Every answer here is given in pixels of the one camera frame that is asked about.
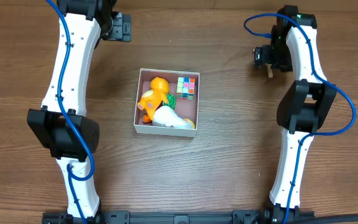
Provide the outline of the white wooden rattle drum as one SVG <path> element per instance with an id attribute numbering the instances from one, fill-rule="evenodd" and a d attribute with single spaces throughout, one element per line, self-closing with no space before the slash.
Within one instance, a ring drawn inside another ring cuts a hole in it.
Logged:
<path id="1" fill-rule="evenodd" d="M 273 70 L 271 68 L 271 64 L 267 64 L 268 77 L 273 78 Z"/>

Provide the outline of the orange bear figurine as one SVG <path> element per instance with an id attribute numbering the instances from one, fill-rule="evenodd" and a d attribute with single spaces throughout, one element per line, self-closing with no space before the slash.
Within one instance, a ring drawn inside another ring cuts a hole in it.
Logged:
<path id="1" fill-rule="evenodd" d="M 169 84 L 164 78 L 155 77 L 150 82 L 150 90 L 146 91 L 137 103 L 140 110 L 146 110 L 149 120 L 154 119 L 157 108 L 164 103 L 168 103 L 167 94 L 169 92 Z"/>

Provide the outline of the green round lid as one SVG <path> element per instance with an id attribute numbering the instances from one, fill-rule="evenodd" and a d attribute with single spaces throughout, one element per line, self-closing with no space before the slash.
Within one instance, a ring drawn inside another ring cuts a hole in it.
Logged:
<path id="1" fill-rule="evenodd" d="M 176 107 L 176 97 L 175 95 L 167 94 L 167 102 L 162 102 L 164 106 L 169 106 L 171 109 L 175 109 Z"/>

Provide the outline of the multicolour puzzle cube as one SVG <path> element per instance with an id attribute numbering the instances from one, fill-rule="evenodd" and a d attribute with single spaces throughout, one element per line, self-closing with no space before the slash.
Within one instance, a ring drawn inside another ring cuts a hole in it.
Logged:
<path id="1" fill-rule="evenodd" d="M 181 100 L 194 100 L 196 93 L 195 79 L 190 77 L 178 77 L 177 98 Z"/>

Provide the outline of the white plush duck orange feet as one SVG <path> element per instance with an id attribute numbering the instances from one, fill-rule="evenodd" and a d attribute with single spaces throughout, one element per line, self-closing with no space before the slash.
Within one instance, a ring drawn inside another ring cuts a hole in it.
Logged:
<path id="1" fill-rule="evenodd" d="M 142 118 L 144 123 L 152 123 L 153 126 L 180 129 L 195 129 L 195 124 L 190 119 L 182 119 L 169 106 L 159 107 L 154 114 L 153 120 L 145 114 Z"/>

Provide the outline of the white cardboard box pink interior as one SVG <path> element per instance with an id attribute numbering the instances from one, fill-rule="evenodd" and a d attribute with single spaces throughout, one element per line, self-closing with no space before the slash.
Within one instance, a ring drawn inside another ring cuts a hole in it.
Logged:
<path id="1" fill-rule="evenodd" d="M 140 110 L 137 103 L 140 101 L 141 96 L 150 90 L 150 82 L 155 78 L 160 77 L 166 79 L 169 84 L 168 94 L 175 95 L 176 107 L 174 111 L 182 119 L 190 119 L 195 124 L 195 129 L 180 129 L 180 128 L 166 128 L 160 126 L 153 126 L 152 123 L 144 123 L 143 116 L 146 110 Z M 194 100 L 181 100 L 177 98 L 177 81 L 178 77 L 194 78 L 196 84 L 196 93 Z M 159 134 L 169 136 L 181 136 L 193 138 L 196 134 L 198 124 L 198 110 L 199 110 L 199 88 L 200 88 L 200 75 L 197 72 L 183 72 L 173 70 L 156 70 L 142 68 L 139 72 L 139 84 L 137 87 L 137 98 L 135 105 L 134 127 L 139 134 Z"/>

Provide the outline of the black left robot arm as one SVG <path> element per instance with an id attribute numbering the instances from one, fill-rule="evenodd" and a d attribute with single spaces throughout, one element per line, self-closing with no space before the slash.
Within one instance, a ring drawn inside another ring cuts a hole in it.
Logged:
<path id="1" fill-rule="evenodd" d="M 60 167 L 68 207 L 44 213 L 42 223 L 105 223 L 93 177 L 99 124 L 86 117 L 86 86 L 99 41 L 130 41 L 131 18 L 113 11 L 116 0 L 47 3 L 59 17 L 58 50 L 47 93 L 27 124 Z"/>

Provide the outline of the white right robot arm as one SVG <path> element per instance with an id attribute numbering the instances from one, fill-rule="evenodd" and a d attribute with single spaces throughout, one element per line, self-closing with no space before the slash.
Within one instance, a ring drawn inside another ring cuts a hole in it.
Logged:
<path id="1" fill-rule="evenodd" d="M 278 11 L 270 44 L 254 49 L 254 66 L 293 72 L 294 81 L 279 103 L 277 123 L 282 128 L 282 149 L 270 201 L 290 209 L 300 206 L 300 187 L 311 133 L 322 127 L 337 91 L 325 84 L 316 49 L 317 22 L 312 14 L 301 14 L 297 6 Z"/>

